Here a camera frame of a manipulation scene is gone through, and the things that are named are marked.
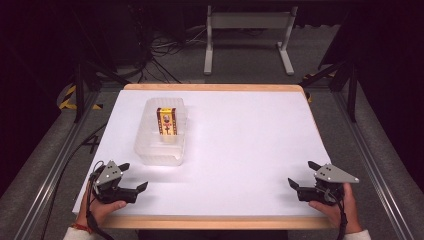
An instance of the table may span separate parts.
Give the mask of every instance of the table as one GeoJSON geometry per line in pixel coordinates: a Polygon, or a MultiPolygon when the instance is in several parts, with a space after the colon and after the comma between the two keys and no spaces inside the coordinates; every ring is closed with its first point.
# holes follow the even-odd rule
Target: table
{"type": "Polygon", "coordinates": [[[290,177],[312,186],[315,179],[307,161],[330,162],[297,85],[127,85],[87,175],[99,160],[131,164],[120,187],[134,188],[149,181],[137,202],[110,215],[104,228],[330,227],[321,213],[298,201],[287,182],[290,177]],[[135,135],[145,102],[164,96],[182,97],[188,111],[184,160],[178,167],[145,166],[133,149],[135,135]],[[280,123],[281,130],[275,131],[268,121],[280,123]],[[246,124],[254,126],[245,128],[246,124]]]}

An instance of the wire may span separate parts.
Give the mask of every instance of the wire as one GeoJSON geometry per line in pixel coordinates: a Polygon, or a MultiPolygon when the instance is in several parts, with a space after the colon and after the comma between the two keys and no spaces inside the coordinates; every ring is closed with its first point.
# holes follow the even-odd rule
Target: wire
{"type": "Polygon", "coordinates": [[[71,161],[72,157],[76,154],[76,152],[83,146],[83,143],[88,141],[89,139],[91,139],[98,131],[100,131],[102,128],[104,128],[107,125],[107,122],[104,123],[102,126],[100,126],[99,128],[97,128],[93,133],[91,133],[91,135],[89,137],[87,137],[86,139],[84,139],[84,141],[82,141],[81,144],[79,144],[77,146],[77,148],[71,153],[71,155],[68,157],[68,159],[66,160],[65,166],[63,167],[62,171],[60,172],[59,178],[57,180],[56,185],[54,186],[54,190],[53,190],[53,194],[52,194],[52,200],[50,202],[50,206],[49,206],[49,210],[47,212],[47,216],[46,216],[46,220],[44,223],[44,227],[43,227],[43,231],[41,234],[41,238],[40,239],[44,239],[46,232],[47,232],[47,227],[50,221],[50,216],[53,210],[53,205],[54,205],[54,201],[56,199],[56,195],[57,195],[57,191],[59,189],[59,185],[60,185],[60,181],[62,180],[63,174],[65,172],[66,167],[68,166],[69,162],[71,161]]]}

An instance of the transparent plastic box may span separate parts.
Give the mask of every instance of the transparent plastic box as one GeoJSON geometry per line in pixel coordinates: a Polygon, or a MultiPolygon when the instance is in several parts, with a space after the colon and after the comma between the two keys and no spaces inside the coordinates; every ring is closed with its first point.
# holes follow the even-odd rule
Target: transparent plastic box
{"type": "Polygon", "coordinates": [[[179,166],[183,161],[187,111],[181,98],[152,98],[146,102],[134,150],[145,165],[179,166]],[[177,135],[159,133],[156,111],[175,108],[177,135]]]}

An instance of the white tabletop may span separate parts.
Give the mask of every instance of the white tabletop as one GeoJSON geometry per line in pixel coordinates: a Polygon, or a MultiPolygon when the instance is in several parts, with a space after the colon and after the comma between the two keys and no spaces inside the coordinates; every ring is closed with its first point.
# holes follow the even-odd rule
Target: white tabletop
{"type": "Polygon", "coordinates": [[[177,218],[322,217],[298,201],[287,178],[312,187],[307,162],[330,162],[302,92],[160,90],[120,92],[87,175],[109,160],[131,164],[120,187],[149,181],[135,204],[113,216],[177,218]],[[177,167],[146,166],[134,151],[144,105],[157,97],[180,97],[188,111],[177,167]]]}

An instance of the person's right hand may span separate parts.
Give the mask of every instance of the person's right hand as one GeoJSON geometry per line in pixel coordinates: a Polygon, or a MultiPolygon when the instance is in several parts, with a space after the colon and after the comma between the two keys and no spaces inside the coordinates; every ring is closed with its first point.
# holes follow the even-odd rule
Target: person's right hand
{"type": "MultiPolygon", "coordinates": [[[[346,213],[346,218],[348,222],[346,226],[346,234],[361,232],[362,227],[359,224],[356,201],[355,197],[353,196],[352,187],[349,183],[344,183],[343,188],[345,192],[345,196],[343,199],[344,211],[346,213]]],[[[310,201],[309,206],[324,213],[334,227],[340,226],[340,209],[337,204],[334,206],[328,206],[317,201],[310,201]]]]}

